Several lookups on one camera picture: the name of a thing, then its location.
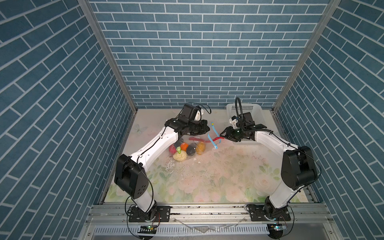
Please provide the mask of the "red chili pepper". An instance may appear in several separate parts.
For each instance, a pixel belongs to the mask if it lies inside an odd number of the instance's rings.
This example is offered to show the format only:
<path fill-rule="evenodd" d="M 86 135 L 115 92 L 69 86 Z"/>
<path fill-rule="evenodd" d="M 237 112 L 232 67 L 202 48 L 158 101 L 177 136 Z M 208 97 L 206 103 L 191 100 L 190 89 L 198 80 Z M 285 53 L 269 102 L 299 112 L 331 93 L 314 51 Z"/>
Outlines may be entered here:
<path fill-rule="evenodd" d="M 223 139 L 224 139 L 223 137 L 216 137 L 216 138 L 214 138 L 214 139 L 208 139 L 208 140 L 205 140 L 205 139 L 201 139 L 201 138 L 197 138 L 197 137 L 189 137 L 189 140 L 190 140 L 190 141 L 204 142 L 204 143 L 215 142 L 215 141 L 221 141 L 221 140 L 223 140 Z"/>

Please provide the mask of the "yellow food ball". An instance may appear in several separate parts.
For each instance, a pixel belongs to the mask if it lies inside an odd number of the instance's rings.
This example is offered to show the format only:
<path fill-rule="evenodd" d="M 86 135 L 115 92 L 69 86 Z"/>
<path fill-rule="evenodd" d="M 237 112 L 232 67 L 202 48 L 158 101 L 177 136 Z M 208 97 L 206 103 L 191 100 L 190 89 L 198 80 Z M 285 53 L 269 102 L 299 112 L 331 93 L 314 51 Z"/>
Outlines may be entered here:
<path fill-rule="evenodd" d="M 204 142 L 198 142 L 195 150 L 196 154 L 202 155 L 206 150 L 206 144 Z"/>

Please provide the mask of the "large black food piece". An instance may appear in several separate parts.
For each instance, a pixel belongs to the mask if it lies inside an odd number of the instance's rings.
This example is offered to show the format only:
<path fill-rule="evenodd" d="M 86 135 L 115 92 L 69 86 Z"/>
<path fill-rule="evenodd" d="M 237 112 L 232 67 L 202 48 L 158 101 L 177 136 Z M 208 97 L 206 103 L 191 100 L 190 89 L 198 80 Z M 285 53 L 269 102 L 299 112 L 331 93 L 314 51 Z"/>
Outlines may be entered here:
<path fill-rule="evenodd" d="M 188 156 L 194 156 L 196 154 L 196 148 L 197 148 L 196 144 L 190 144 L 188 146 L 187 151 L 186 151 L 187 155 Z"/>

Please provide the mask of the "clear zip top bag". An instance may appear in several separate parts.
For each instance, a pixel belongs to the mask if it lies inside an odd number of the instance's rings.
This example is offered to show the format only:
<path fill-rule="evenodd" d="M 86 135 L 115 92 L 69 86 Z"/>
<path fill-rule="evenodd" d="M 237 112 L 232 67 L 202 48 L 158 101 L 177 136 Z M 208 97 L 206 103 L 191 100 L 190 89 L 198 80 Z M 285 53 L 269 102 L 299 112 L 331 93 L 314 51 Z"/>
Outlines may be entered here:
<path fill-rule="evenodd" d="M 213 122 L 209 124 L 209 127 L 211 130 L 203 136 L 183 136 L 169 146 L 170 160 L 176 162 L 196 160 L 198 157 L 206 155 L 208 151 L 217 150 L 224 138 L 220 137 Z"/>

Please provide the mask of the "cream white food ball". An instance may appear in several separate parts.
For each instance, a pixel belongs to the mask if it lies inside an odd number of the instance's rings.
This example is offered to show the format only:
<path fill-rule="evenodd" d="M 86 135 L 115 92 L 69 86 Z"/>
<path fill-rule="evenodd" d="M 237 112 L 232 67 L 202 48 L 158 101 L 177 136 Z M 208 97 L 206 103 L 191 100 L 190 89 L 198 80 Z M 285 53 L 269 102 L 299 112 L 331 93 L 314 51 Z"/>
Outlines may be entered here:
<path fill-rule="evenodd" d="M 183 162 L 187 159 L 188 155 L 185 151 L 181 150 L 180 153 L 179 152 L 176 152 L 174 155 L 173 155 L 173 159 L 177 162 Z"/>

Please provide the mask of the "pink round food ball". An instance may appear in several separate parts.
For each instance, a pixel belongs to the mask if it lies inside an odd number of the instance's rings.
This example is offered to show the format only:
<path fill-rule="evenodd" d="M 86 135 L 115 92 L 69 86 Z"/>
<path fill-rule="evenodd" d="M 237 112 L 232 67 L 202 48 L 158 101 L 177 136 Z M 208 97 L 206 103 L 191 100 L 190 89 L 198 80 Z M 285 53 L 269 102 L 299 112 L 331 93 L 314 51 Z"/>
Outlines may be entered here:
<path fill-rule="evenodd" d="M 170 152 L 170 155 L 173 156 L 173 155 L 177 152 L 176 147 L 175 147 L 174 145 L 171 145 L 171 146 L 169 147 L 169 152 Z"/>

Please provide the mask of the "long black food piece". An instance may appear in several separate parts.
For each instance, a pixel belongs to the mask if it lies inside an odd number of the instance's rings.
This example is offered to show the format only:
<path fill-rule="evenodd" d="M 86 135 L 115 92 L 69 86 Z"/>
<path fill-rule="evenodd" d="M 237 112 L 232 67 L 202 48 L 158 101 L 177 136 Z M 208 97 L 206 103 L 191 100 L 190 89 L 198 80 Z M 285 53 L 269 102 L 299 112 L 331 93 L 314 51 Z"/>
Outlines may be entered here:
<path fill-rule="evenodd" d="M 182 143 L 183 143 L 183 141 L 181 141 L 181 140 L 179 140 L 176 143 L 174 143 L 174 146 L 175 146 L 175 149 L 176 149 L 177 153 L 181 152 L 181 145 L 182 145 Z"/>

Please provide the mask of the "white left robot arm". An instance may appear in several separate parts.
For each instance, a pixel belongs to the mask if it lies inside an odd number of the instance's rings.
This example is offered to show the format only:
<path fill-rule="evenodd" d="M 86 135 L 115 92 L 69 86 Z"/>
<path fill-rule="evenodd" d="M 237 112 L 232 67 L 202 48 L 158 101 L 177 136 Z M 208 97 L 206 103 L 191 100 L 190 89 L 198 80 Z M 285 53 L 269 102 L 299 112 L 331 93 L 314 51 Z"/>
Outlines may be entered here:
<path fill-rule="evenodd" d="M 166 121 L 162 130 L 138 151 L 119 156 L 114 175 L 115 184 L 134 201 L 141 211 L 152 213 L 157 204 L 147 171 L 169 146 L 184 135 L 199 136 L 210 131 L 207 120 L 184 123 L 176 118 Z"/>

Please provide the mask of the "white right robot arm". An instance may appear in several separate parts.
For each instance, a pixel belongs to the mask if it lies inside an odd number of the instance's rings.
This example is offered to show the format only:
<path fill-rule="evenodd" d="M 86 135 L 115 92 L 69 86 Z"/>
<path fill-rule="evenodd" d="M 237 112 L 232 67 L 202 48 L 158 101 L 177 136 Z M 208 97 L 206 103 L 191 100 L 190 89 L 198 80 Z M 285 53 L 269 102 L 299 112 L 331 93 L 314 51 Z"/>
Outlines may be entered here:
<path fill-rule="evenodd" d="M 278 137 L 263 124 L 255 124 L 250 113 L 232 116 L 220 136 L 232 142 L 252 140 L 264 145 L 277 154 L 282 161 L 282 182 L 266 198 L 265 211 L 282 210 L 302 188 L 319 178 L 312 150 L 307 146 L 298 146 Z"/>

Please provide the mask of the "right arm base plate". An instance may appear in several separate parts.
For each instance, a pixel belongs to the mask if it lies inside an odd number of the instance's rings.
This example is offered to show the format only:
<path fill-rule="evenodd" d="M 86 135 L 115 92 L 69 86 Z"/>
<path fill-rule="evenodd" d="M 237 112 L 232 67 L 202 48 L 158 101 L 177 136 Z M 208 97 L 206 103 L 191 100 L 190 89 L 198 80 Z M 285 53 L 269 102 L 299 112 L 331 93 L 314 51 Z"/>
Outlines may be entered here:
<path fill-rule="evenodd" d="M 252 222 L 291 221 L 287 206 L 281 209 L 276 209 L 272 205 L 247 204 L 245 209 L 250 214 Z"/>

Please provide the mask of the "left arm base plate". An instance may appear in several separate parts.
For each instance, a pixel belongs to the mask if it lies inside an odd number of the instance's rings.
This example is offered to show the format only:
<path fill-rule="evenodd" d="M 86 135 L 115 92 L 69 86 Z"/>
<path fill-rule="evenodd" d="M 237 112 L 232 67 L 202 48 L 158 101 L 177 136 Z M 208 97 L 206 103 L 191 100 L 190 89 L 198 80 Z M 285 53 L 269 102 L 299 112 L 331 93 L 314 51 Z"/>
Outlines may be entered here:
<path fill-rule="evenodd" d="M 134 206 L 128 210 L 128 221 L 130 223 L 169 222 L 170 214 L 170 206 L 153 206 L 148 213 Z"/>

